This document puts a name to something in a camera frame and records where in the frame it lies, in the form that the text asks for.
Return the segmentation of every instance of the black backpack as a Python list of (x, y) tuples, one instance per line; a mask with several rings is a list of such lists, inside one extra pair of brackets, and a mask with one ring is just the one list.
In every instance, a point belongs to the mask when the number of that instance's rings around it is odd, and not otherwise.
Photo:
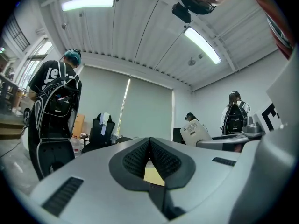
[(226, 112), (222, 135), (240, 133), (243, 129), (244, 119), (247, 117), (247, 113), (244, 110), (244, 102), (240, 105), (232, 104)]
[(34, 103), (40, 139), (70, 139), (79, 109), (79, 77), (65, 77), (65, 63), (58, 65), (59, 77), (46, 85)]

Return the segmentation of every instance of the bottle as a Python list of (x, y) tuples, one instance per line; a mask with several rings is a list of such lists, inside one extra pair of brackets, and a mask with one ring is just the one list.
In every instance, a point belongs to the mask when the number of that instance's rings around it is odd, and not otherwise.
[(78, 154), (81, 148), (80, 140), (76, 136), (74, 136), (73, 138), (71, 138), (70, 142), (71, 145), (73, 146), (74, 153)]

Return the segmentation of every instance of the white wall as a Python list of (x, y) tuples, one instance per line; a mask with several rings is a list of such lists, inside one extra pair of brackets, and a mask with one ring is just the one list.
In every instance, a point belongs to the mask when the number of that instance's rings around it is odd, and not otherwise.
[(46, 61), (59, 61), (62, 57), (62, 54), (58, 53), (54, 48), (47, 54), (47, 56), (44, 58), (43, 63)]
[(174, 128), (182, 128), (186, 124), (186, 114), (195, 112), (193, 102), (192, 102), (192, 93), (185, 89), (174, 89)]
[(33, 44), (39, 37), (36, 30), (43, 28), (37, 18), (36, 9), (38, 8), (33, 4), (33, 0), (22, 0), (14, 11), (19, 27), (30, 44)]
[(242, 100), (250, 105), (251, 114), (254, 114), (269, 100), (266, 90), (279, 75), (286, 61), (279, 51), (275, 51), (240, 72), (195, 91), (194, 115), (205, 124), (212, 137), (220, 136), (221, 114), (228, 105), (230, 92), (237, 90)]

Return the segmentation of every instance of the black office chair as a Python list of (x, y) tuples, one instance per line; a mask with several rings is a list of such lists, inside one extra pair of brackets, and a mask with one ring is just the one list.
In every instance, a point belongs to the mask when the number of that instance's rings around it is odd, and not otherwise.
[(120, 144), (122, 142), (130, 141), (130, 140), (133, 140), (133, 139), (127, 138), (127, 137), (120, 137), (115, 141), (115, 144)]
[(105, 135), (101, 134), (103, 124), (100, 125), (100, 117), (102, 114), (99, 114), (96, 119), (93, 119), (93, 127), (90, 130), (89, 134), (89, 144), (82, 149), (82, 153), (87, 153), (89, 151), (107, 147), (111, 145), (111, 134), (114, 129), (115, 123), (109, 116)]

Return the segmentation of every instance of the roller blind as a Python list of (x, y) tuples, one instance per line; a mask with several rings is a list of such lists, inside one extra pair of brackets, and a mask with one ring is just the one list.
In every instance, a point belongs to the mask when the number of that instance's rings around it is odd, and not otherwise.
[(107, 112), (115, 123), (116, 133), (121, 106), (129, 77), (85, 66), (80, 73), (82, 92), (79, 113), (85, 115), (83, 132), (90, 133), (92, 121), (99, 113)]
[(124, 137), (171, 138), (171, 95), (164, 87), (131, 78), (121, 118)]

